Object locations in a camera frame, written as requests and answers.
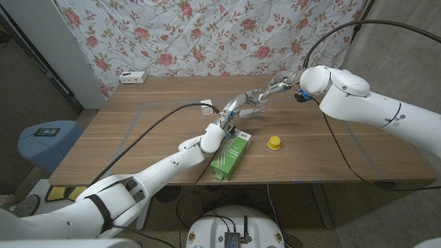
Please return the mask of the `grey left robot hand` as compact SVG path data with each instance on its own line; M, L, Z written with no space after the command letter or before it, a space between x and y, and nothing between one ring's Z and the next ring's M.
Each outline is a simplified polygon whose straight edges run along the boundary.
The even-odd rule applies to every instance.
M261 89L252 89L246 93L234 97L218 113L218 118L213 124L221 127L224 133L227 133L231 126L231 121L235 116L240 118L249 118L251 116L266 112L265 103L258 100L256 94L260 94Z

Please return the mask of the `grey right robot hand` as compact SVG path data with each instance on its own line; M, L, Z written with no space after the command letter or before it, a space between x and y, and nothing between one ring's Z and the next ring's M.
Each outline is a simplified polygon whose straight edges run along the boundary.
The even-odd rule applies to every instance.
M269 82L267 89L259 95L258 100L265 102L272 94L278 94L286 92L292 87L300 87L300 78L303 74L303 70L297 72L291 72L283 70L277 72L272 80Z

